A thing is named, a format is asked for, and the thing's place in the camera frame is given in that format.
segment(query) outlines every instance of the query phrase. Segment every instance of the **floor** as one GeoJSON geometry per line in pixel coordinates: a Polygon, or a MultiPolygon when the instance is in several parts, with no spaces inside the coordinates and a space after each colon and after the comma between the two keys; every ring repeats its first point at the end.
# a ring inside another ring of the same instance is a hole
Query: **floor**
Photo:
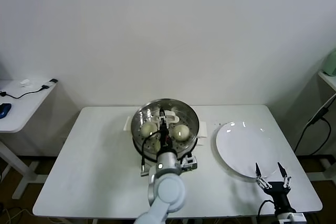
{"type": "MultiPolygon", "coordinates": [[[[32,159],[23,159],[23,161],[29,165],[32,159]]],[[[54,164],[54,159],[43,160],[40,162],[36,172],[39,174],[48,174],[54,164]]],[[[300,159],[302,167],[306,172],[321,172],[323,171],[322,165],[314,159],[300,159]]],[[[3,160],[0,160],[0,168],[3,170],[6,167],[6,163],[3,160]]],[[[0,202],[4,204],[6,209],[9,209],[10,216],[17,214],[21,207],[22,209],[26,208],[30,212],[33,208],[33,205],[38,197],[39,192],[42,189],[42,185],[29,185],[23,194],[22,198],[19,200],[13,200],[12,194],[21,179],[21,175],[11,169],[7,174],[3,182],[0,184],[0,202]]],[[[313,182],[313,186],[317,191],[322,203],[323,210],[316,214],[307,214],[306,218],[308,224],[330,224],[336,223],[336,215],[334,214],[335,210],[335,199],[336,199],[336,187],[332,182],[313,182]]],[[[5,224],[8,221],[7,213],[3,213],[0,216],[0,224],[5,224]]],[[[274,221],[273,217],[262,217],[261,223],[270,224],[274,221]]],[[[99,224],[117,224],[117,223],[133,223],[134,220],[99,220],[99,224]]],[[[23,213],[21,218],[18,215],[16,218],[12,219],[11,224],[50,224],[51,222],[47,218],[39,218],[30,216],[27,213],[23,213]]],[[[92,220],[77,220],[76,223],[92,223],[92,220]]],[[[166,223],[169,224],[182,224],[181,220],[167,220],[166,223]]],[[[232,218],[232,219],[204,219],[204,224],[252,224],[250,218],[232,218]]]]}

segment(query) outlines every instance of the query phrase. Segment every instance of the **computer mouse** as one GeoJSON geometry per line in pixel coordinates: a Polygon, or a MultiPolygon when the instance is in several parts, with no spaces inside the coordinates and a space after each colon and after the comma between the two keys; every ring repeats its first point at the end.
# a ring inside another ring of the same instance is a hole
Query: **computer mouse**
{"type": "Polygon", "coordinates": [[[0,119],[4,118],[10,111],[12,105],[10,103],[3,103],[0,105],[0,119]]]}

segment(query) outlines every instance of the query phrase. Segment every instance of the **white object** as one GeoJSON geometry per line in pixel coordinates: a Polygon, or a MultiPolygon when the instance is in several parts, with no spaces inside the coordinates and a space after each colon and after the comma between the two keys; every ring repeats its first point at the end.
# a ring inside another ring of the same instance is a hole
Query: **white object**
{"type": "Polygon", "coordinates": [[[207,131],[207,129],[206,129],[206,122],[201,122],[200,121],[200,123],[199,123],[200,125],[200,127],[199,127],[199,129],[198,129],[198,135],[197,135],[197,137],[198,138],[204,138],[204,137],[208,137],[208,131],[207,131]]]}
{"type": "Polygon", "coordinates": [[[165,223],[167,213],[179,211],[185,200],[185,187],[176,174],[165,174],[154,184],[154,202],[150,210],[135,221],[135,224],[165,223]]]}
{"type": "Polygon", "coordinates": [[[189,137],[190,134],[190,130],[188,128],[188,126],[184,125],[184,124],[180,124],[175,126],[175,128],[173,129],[173,137],[177,140],[177,141],[186,141],[189,137]]]}
{"type": "Polygon", "coordinates": [[[132,117],[128,116],[124,125],[124,131],[129,131],[131,132],[131,124],[132,124],[132,117]]]}
{"type": "Polygon", "coordinates": [[[277,216],[279,224],[289,224],[289,223],[307,223],[305,215],[301,212],[285,212],[277,216]]]}
{"type": "Polygon", "coordinates": [[[143,137],[148,137],[156,131],[158,131],[158,127],[153,122],[145,122],[140,128],[140,134],[143,137]]]}
{"type": "MultiPolygon", "coordinates": [[[[180,121],[180,118],[175,114],[174,111],[171,110],[165,110],[164,111],[165,114],[165,120],[166,122],[169,123],[178,123],[180,121]]],[[[156,111],[154,113],[154,117],[152,119],[153,121],[156,121],[157,123],[160,123],[160,112],[156,111]]]]}
{"type": "Polygon", "coordinates": [[[256,163],[263,177],[278,169],[279,152],[263,125],[227,123],[217,133],[216,147],[223,161],[243,176],[256,178],[256,163]]]}
{"type": "MultiPolygon", "coordinates": [[[[263,125],[280,152],[280,163],[292,176],[288,194],[297,212],[319,211],[322,203],[272,114],[264,105],[193,106],[207,122],[209,136],[222,122],[263,125]]],[[[136,107],[90,107],[78,116],[33,208],[37,216],[69,218],[137,218],[148,211],[148,178],[140,177],[141,156],[122,129],[136,107]]],[[[253,216],[270,199],[252,179],[242,179],[223,166],[213,152],[215,139],[204,138],[193,155],[198,168],[181,174],[184,207],[170,218],[253,216]]],[[[268,181],[281,181],[280,172],[268,181]]],[[[262,215],[274,214],[272,204],[262,215]]]]}
{"type": "MultiPolygon", "coordinates": [[[[13,96],[20,96],[23,93],[40,89],[44,83],[45,81],[35,81],[34,85],[21,87],[20,81],[0,81],[0,89],[13,96]]],[[[12,104],[12,108],[7,116],[0,119],[0,133],[15,133],[20,131],[53,88],[28,94],[20,99],[13,99],[8,96],[0,97],[1,103],[12,104]]],[[[2,142],[0,142],[0,157],[23,175],[12,196],[13,199],[20,199],[29,183],[44,183],[47,178],[47,175],[37,175],[34,172],[38,162],[32,162],[28,167],[2,142]]]]}
{"type": "Polygon", "coordinates": [[[20,82],[21,87],[27,87],[31,85],[31,81],[29,79],[24,79],[22,82],[20,82]]]}

